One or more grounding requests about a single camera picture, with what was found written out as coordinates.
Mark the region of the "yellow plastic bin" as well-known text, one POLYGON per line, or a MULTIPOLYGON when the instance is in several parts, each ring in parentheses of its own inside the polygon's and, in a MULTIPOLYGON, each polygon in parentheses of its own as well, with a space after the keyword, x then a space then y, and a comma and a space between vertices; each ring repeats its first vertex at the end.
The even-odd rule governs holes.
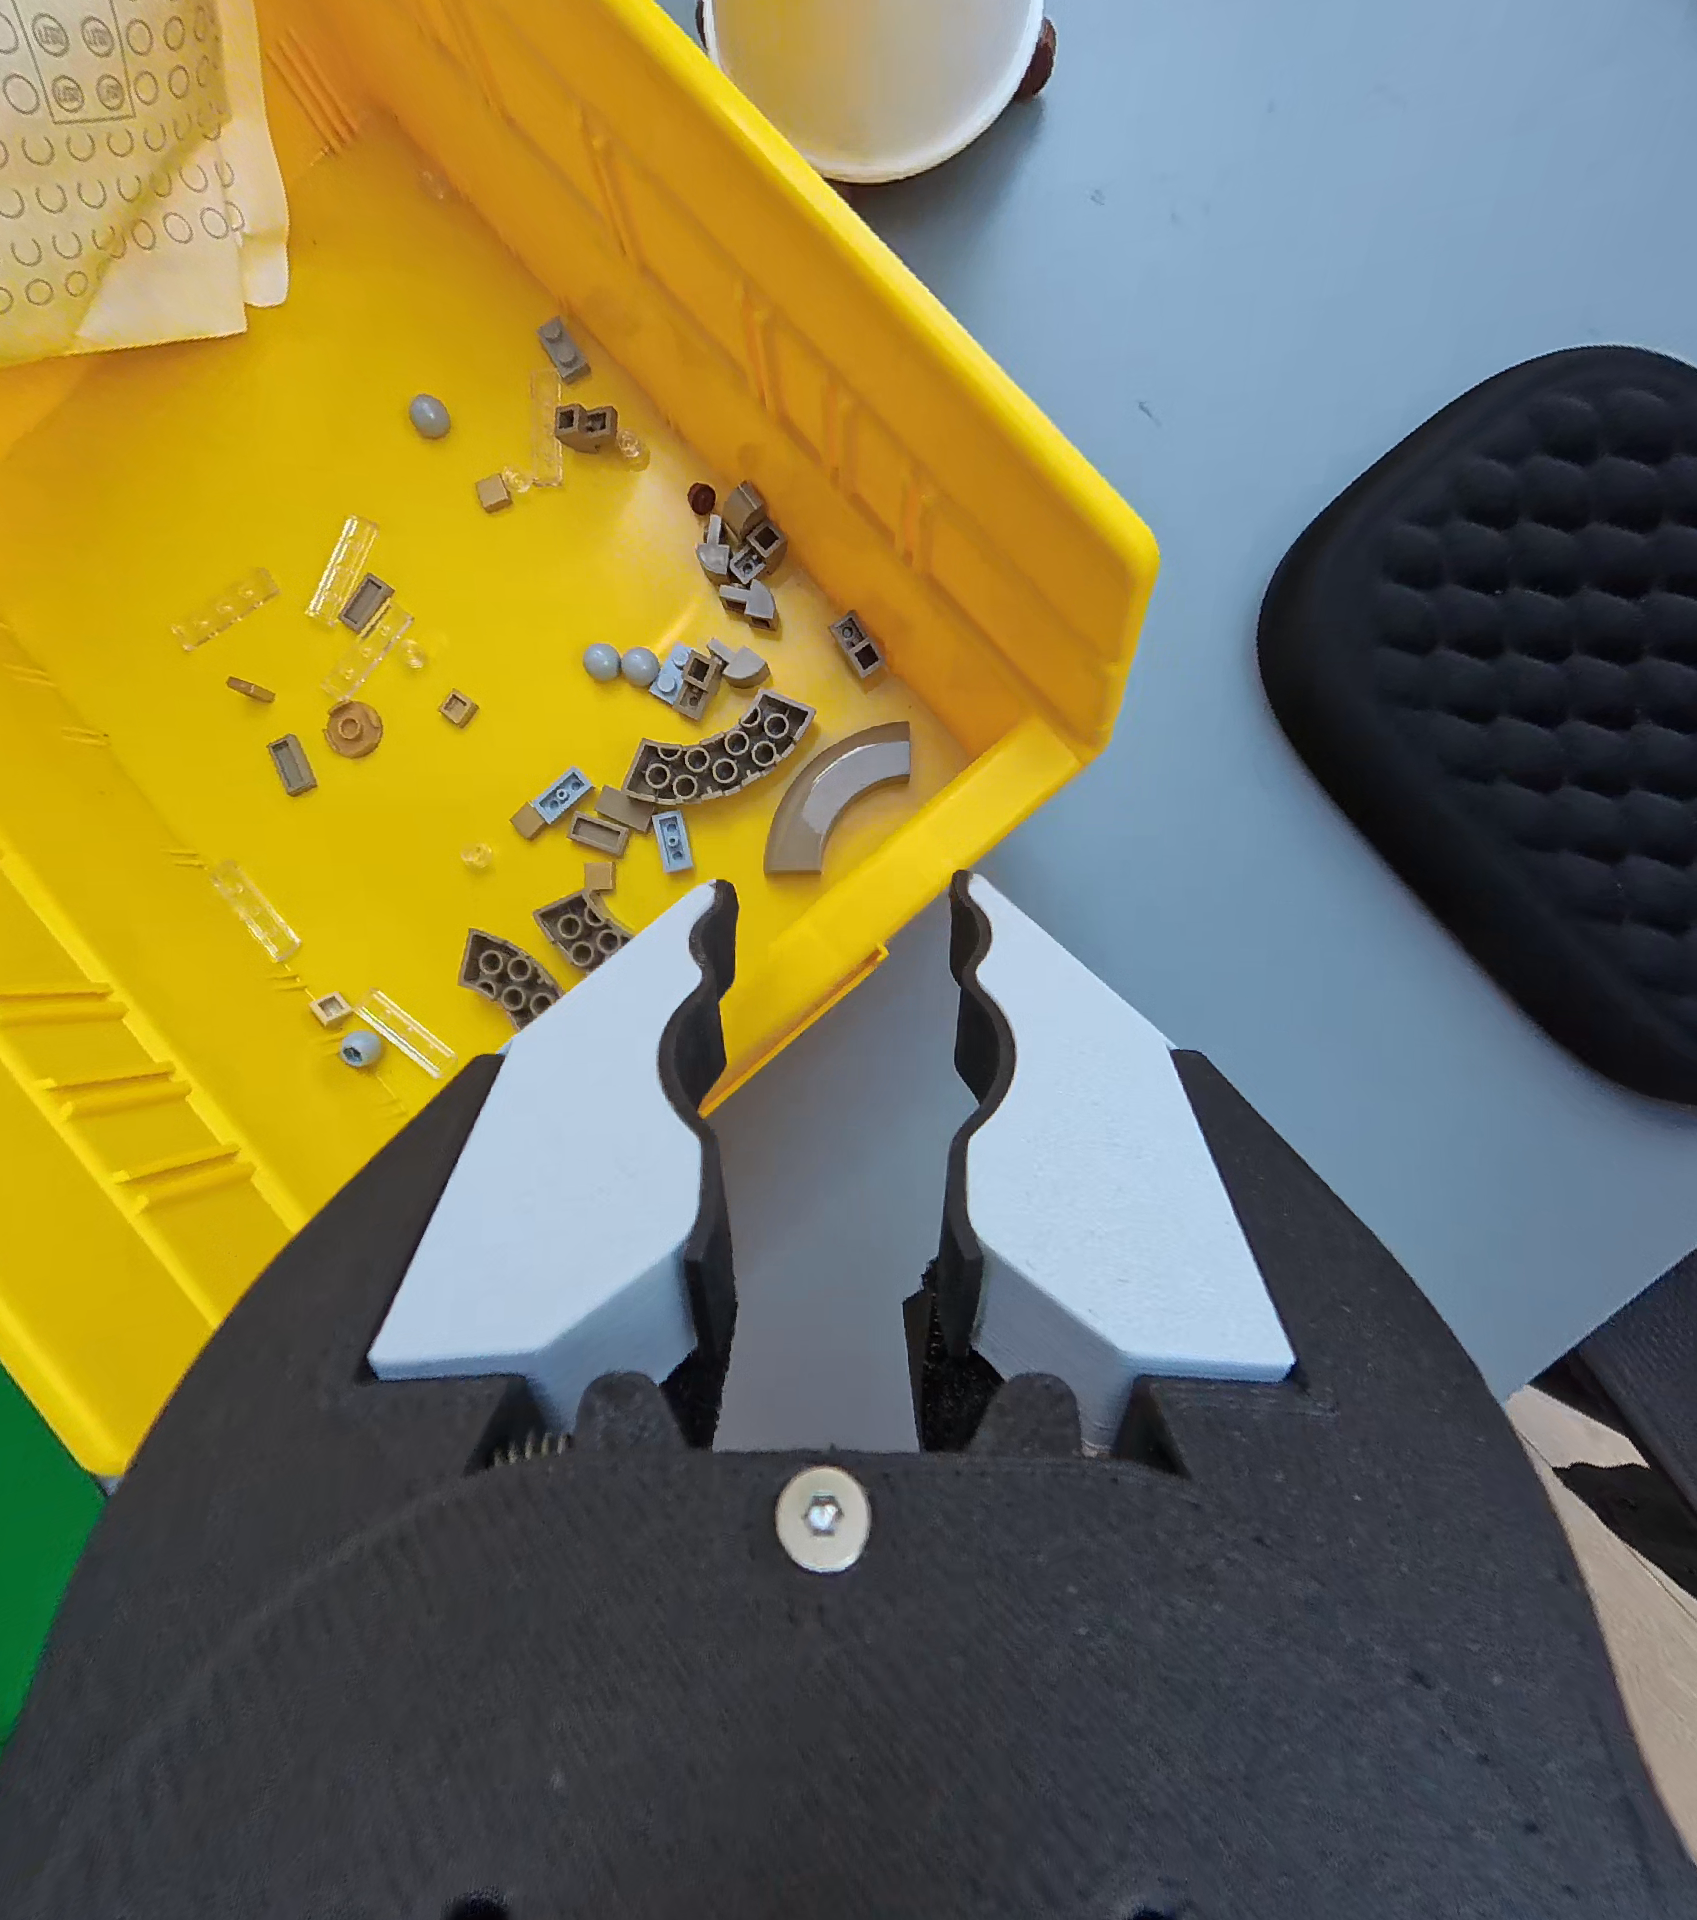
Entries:
POLYGON ((499 1045, 469 930, 683 724, 590 642, 813 708, 697 812, 741 897, 717 1106, 1108 743, 1144 521, 652 4, 258 4, 287 300, 0 369, 0 1362, 117 1475, 260 1269, 499 1045))

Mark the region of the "white paper cup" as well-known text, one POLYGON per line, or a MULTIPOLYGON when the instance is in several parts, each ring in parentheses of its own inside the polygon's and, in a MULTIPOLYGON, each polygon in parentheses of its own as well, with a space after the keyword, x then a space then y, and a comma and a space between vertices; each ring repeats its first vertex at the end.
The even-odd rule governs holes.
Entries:
POLYGON ((726 78, 829 181, 910 181, 1013 104, 1041 3, 710 3, 726 78))

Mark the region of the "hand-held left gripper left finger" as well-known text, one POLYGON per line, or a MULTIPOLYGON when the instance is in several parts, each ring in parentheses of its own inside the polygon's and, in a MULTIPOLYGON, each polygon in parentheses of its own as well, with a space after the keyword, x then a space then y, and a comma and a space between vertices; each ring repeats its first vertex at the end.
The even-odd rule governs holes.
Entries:
POLYGON ((719 1145, 739 898, 694 884, 520 1031, 369 1350, 379 1380, 525 1380, 576 1431, 585 1390, 655 1380, 710 1449, 737 1327, 719 1145))

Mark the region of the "black padded wrist rest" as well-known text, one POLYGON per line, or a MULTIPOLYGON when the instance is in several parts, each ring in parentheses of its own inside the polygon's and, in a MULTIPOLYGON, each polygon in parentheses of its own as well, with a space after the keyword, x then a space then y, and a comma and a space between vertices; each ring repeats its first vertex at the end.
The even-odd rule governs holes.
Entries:
POLYGON ((1489 981, 1697 1108, 1697 367, 1561 348, 1449 402, 1287 550, 1257 665, 1489 981))

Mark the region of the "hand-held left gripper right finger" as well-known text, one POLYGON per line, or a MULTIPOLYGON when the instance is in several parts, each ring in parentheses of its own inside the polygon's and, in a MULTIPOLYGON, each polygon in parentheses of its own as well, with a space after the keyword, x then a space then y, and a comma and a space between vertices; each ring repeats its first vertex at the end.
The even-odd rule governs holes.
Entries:
POLYGON ((966 1449, 1006 1380, 1058 1380, 1114 1452, 1146 1380, 1298 1385, 1168 1039, 975 873, 950 882, 957 1074, 940 1236, 908 1299, 919 1446, 966 1449))

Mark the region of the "large crumpled paper bag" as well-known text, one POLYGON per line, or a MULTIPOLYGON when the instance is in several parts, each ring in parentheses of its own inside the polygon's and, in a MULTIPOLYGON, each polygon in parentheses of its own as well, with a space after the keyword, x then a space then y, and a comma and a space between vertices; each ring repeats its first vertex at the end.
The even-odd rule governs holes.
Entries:
POLYGON ((0 3, 0 371, 241 334, 288 289, 248 3, 0 3))

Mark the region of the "lego pieces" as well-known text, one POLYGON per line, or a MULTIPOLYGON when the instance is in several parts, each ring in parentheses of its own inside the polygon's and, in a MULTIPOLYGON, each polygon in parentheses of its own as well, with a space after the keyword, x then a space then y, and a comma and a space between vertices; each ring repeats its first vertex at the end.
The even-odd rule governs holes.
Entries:
MULTIPOLYGON (((606 450, 632 468, 646 462, 646 447, 620 428, 612 405, 566 396, 565 377, 589 373, 566 324, 551 319, 537 339, 552 357, 554 371, 531 377, 534 462, 531 470, 505 467, 476 483, 476 502, 487 514, 508 509, 537 486, 558 485, 566 472, 565 450, 579 458, 595 458, 606 450)), ((787 564, 789 541, 760 489, 742 483, 726 497, 717 497, 710 485, 697 483, 689 489, 689 506, 701 524, 697 569, 717 590, 726 616, 753 630, 775 630, 779 615, 771 584, 787 564)), ((318 627, 350 637, 350 653, 322 683, 328 705, 325 741, 342 758, 370 754, 385 735, 379 711, 359 699, 360 687, 380 660, 401 650, 409 667, 427 665, 414 641, 412 616, 399 607, 391 583, 369 567, 376 538, 379 528, 373 523, 360 516, 344 521, 306 611, 318 627)), ((195 653, 276 597, 274 577, 267 569, 251 570, 214 595, 201 611, 172 622, 173 638, 183 653, 195 653)), ((872 687, 880 678, 886 659, 856 613, 832 621, 826 634, 860 684, 872 687)), ((534 908, 541 939, 575 972, 592 975, 632 941, 632 933, 601 907, 601 897, 612 890, 617 862, 630 834, 652 839, 668 877, 689 874, 694 861, 684 811, 728 801, 746 786, 777 776, 813 732, 815 708, 777 691, 769 663, 756 653, 720 637, 625 650, 605 641, 590 642, 583 667, 590 684, 640 689, 694 727, 706 721, 720 691, 751 697, 744 713, 710 739, 644 739, 623 781, 590 783, 585 770, 571 769, 510 816, 512 830, 523 840, 561 830, 571 845, 598 857, 587 867, 580 890, 534 908)), ((813 826, 804 809, 808 801, 791 794, 789 804, 775 814, 771 846, 765 853, 765 871, 771 874, 818 871, 820 853, 795 849, 783 833, 789 829, 799 840, 813 826)), ((469 933, 458 981, 499 1009, 514 1031, 545 1015, 563 993, 554 976, 519 942, 479 929, 469 933)))

